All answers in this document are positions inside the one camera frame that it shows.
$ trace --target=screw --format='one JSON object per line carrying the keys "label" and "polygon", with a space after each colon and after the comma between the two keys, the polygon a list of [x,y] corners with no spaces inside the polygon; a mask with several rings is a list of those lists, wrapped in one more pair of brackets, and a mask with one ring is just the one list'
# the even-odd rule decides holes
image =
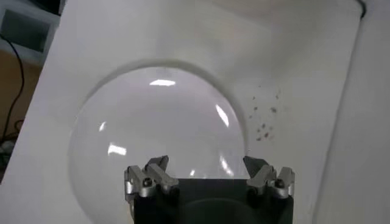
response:
{"label": "screw", "polygon": [[142,186],[144,186],[144,187],[150,187],[152,184],[153,184],[153,181],[149,177],[145,178],[142,181]]}
{"label": "screw", "polygon": [[282,179],[276,179],[275,180],[275,187],[285,188],[285,182]]}

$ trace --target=wooden surface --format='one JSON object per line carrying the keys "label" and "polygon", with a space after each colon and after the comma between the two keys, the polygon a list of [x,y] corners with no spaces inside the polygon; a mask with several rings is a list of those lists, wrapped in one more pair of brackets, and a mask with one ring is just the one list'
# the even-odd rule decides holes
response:
{"label": "wooden surface", "polygon": [[[23,62],[23,68],[26,82],[23,93],[13,109],[7,133],[16,131],[13,123],[24,119],[42,70],[41,67],[26,62]],[[0,51],[0,135],[2,135],[7,113],[18,94],[20,85],[21,75],[18,59],[13,54]]]}

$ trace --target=wire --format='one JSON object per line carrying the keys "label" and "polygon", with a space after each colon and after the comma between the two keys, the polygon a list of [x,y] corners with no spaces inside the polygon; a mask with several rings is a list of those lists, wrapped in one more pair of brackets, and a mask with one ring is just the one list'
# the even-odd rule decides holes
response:
{"label": "wire", "polygon": [[19,89],[19,92],[18,92],[18,95],[16,95],[15,99],[13,100],[13,102],[11,104],[10,109],[8,110],[7,119],[5,120],[4,130],[2,132],[2,136],[1,136],[1,140],[0,140],[0,142],[3,142],[5,140],[5,135],[7,134],[8,124],[10,123],[10,118],[11,118],[13,107],[15,106],[16,102],[18,101],[18,99],[20,98],[20,95],[23,92],[23,88],[24,88],[24,70],[23,70],[22,60],[20,59],[19,54],[16,51],[15,47],[13,46],[13,44],[7,38],[5,38],[1,34],[0,34],[0,38],[5,40],[11,46],[11,48],[14,51],[16,57],[18,58],[19,67],[20,67],[20,75],[21,75],[21,80],[22,80],[21,85],[20,85],[20,89]]}

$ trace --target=black cable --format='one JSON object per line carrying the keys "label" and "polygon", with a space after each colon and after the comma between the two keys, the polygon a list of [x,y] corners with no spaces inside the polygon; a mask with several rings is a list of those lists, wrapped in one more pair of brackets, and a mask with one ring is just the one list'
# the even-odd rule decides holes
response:
{"label": "black cable", "polygon": [[5,139],[5,135],[7,134],[8,124],[10,122],[10,118],[11,118],[13,107],[15,106],[16,102],[20,98],[20,95],[22,94],[22,91],[23,91],[23,88],[24,88],[24,70],[23,70],[22,60],[20,59],[19,54],[16,51],[15,47],[13,46],[13,44],[7,38],[5,38],[1,34],[0,34],[0,38],[5,40],[11,46],[11,48],[14,51],[16,57],[18,58],[19,67],[20,67],[20,74],[21,74],[21,80],[22,80],[22,83],[21,83],[20,89],[19,89],[19,93],[18,93],[18,95],[16,95],[15,99],[13,100],[13,102],[11,104],[10,109],[8,110],[7,119],[5,120],[4,131],[2,132],[2,136],[1,136],[1,140],[0,140],[0,142],[3,142],[3,140]]}

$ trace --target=white table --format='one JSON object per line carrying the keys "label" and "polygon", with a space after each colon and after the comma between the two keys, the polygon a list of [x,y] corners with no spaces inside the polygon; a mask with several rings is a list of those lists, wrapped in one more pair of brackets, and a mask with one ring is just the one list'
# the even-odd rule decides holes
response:
{"label": "white table", "polygon": [[[76,116],[108,74],[156,58],[214,75],[234,99],[247,154],[294,169],[295,220],[311,223],[360,8],[244,2],[69,0],[0,187],[2,223],[91,223],[69,186]],[[270,138],[258,141],[263,124]]]}

